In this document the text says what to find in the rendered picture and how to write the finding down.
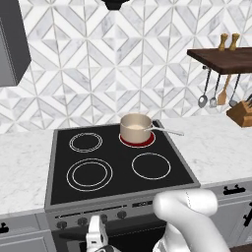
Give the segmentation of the black glass stove with oven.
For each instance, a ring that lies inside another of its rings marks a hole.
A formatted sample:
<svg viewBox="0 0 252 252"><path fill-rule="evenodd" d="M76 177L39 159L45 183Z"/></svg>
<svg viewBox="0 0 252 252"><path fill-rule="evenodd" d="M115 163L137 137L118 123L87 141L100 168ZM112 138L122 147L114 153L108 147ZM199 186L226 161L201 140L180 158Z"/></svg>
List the black glass stove with oven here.
<svg viewBox="0 0 252 252"><path fill-rule="evenodd" d="M200 186L167 133L156 131L146 143L132 146L121 139L119 131L117 124L110 124L53 133L44 207L57 252L86 252L86 240L63 239L59 232L89 227L92 216L106 214L107 222L121 221L117 213L125 211L125 220L160 221L153 211L156 193ZM87 218L88 224L79 226L79 218ZM59 229L59 221L67 227ZM148 245L155 245L164 229L108 239L120 250L128 248L130 238L147 237Z"/></svg>

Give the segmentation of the hanging steel spatula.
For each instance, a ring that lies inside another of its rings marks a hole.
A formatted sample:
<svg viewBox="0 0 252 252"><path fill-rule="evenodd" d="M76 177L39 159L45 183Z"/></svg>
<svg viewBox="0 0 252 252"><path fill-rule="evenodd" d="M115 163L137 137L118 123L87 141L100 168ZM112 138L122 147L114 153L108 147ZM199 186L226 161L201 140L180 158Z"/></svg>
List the hanging steel spatula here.
<svg viewBox="0 0 252 252"><path fill-rule="evenodd" d="M217 107L216 95L217 95L217 90L218 90L218 87L219 87L220 79L221 79L221 74L219 74L218 78L217 78L217 83L216 83L216 86L215 86L214 96L210 99L210 108Z"/></svg>

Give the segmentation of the hanging wooden spatula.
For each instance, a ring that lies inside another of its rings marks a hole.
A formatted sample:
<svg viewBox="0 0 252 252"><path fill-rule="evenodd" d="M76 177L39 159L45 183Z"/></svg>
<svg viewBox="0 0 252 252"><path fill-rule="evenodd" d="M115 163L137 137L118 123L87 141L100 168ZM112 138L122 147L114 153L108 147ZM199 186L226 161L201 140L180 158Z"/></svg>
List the hanging wooden spatula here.
<svg viewBox="0 0 252 252"><path fill-rule="evenodd" d="M225 104L225 100L226 100L226 89L227 86L229 84L231 75L228 75L225 81L225 84L223 86L222 91L220 92L219 96L218 96L218 105L224 105Z"/></svg>

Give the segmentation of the grey cupboard door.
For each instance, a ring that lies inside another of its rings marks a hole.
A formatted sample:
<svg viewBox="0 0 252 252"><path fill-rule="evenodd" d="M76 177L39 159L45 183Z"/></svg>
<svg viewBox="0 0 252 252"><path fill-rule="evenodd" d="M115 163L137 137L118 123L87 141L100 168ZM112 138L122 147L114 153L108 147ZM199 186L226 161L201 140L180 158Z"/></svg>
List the grey cupboard door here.
<svg viewBox="0 0 252 252"><path fill-rule="evenodd" d="M0 252L57 252L50 231L0 238Z"/></svg>
<svg viewBox="0 0 252 252"><path fill-rule="evenodd" d="M244 225L246 218L252 212L252 200L243 199L219 200L218 211L211 216L228 247L235 247L241 233L247 231L252 225L252 220Z"/></svg>

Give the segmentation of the black range hood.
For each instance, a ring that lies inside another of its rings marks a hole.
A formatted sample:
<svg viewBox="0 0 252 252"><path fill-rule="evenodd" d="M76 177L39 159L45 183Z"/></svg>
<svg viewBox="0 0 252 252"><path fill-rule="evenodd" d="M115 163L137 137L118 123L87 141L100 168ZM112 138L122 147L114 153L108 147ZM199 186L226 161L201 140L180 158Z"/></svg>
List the black range hood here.
<svg viewBox="0 0 252 252"><path fill-rule="evenodd" d="M101 0L108 11L119 11L121 6L129 0Z"/></svg>

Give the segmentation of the wooden pepper shaker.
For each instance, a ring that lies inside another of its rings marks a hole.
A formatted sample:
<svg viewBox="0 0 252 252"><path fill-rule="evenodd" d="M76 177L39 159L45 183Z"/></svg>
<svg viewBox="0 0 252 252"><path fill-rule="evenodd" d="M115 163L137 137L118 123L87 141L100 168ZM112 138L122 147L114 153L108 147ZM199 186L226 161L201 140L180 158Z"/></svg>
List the wooden pepper shaker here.
<svg viewBox="0 0 252 252"><path fill-rule="evenodd" d="M238 41L239 37L240 37L239 33L232 34L232 40L231 40L231 44L229 46L230 51L234 51L236 49L236 42Z"/></svg>

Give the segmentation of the grey wall cupboard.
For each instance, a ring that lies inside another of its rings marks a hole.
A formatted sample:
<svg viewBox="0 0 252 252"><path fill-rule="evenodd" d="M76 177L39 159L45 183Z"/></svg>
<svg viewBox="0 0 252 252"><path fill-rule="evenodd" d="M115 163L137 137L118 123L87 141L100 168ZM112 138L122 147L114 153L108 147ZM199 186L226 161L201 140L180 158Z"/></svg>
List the grey wall cupboard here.
<svg viewBox="0 0 252 252"><path fill-rule="evenodd" d="M0 0L0 88L15 87L32 62L18 0Z"/></svg>

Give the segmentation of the dark wooden wall shelf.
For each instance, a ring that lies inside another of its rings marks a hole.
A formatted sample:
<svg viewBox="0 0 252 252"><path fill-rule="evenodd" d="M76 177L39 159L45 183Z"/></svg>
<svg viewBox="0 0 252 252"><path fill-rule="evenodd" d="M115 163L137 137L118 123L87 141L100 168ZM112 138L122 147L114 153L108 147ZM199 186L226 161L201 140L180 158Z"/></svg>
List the dark wooden wall shelf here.
<svg viewBox="0 0 252 252"><path fill-rule="evenodd" d="M252 73L252 47L188 49L187 54L221 75Z"/></svg>

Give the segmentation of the wooden salt shaker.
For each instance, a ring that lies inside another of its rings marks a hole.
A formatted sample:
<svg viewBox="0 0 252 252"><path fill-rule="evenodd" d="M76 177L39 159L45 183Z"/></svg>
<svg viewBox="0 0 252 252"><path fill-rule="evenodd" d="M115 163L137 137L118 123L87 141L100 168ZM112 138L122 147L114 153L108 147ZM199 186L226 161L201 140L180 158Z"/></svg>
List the wooden salt shaker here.
<svg viewBox="0 0 252 252"><path fill-rule="evenodd" d="M227 33L222 33L220 35L220 45L219 45L219 51L224 51L225 49L225 42L228 38L228 34Z"/></svg>

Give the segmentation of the hanging dark steel spoon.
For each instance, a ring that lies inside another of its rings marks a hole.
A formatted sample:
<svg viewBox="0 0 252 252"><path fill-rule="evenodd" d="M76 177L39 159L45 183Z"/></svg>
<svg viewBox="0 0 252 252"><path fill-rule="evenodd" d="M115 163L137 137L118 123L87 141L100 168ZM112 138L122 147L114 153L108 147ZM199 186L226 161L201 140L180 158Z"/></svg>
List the hanging dark steel spoon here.
<svg viewBox="0 0 252 252"><path fill-rule="evenodd" d="M229 103L228 103L230 107L234 107L237 104L237 101L234 100L233 97L235 95L235 92L236 92L236 89L237 89L237 86L238 86L238 83L239 83L239 80L240 80L240 75L241 74L237 75L236 82L235 82L234 89L233 89L233 93L232 93L231 98L230 98Z"/></svg>

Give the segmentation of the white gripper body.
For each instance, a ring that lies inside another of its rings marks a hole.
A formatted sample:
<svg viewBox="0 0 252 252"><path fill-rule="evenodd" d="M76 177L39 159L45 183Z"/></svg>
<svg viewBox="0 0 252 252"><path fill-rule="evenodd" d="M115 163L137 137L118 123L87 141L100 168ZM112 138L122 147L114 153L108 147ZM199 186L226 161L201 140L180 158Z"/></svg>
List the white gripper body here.
<svg viewBox="0 0 252 252"><path fill-rule="evenodd" d="M105 225L100 216L92 216L89 224L88 236L106 237Z"/></svg>

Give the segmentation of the wooden knife block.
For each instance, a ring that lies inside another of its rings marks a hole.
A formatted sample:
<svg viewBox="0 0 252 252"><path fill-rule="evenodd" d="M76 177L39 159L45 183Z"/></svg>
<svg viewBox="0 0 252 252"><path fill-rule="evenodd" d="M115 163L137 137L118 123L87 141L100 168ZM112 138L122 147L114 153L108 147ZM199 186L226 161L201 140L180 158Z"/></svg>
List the wooden knife block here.
<svg viewBox="0 0 252 252"><path fill-rule="evenodd" d="M226 115L240 127L252 127L252 94L226 112Z"/></svg>

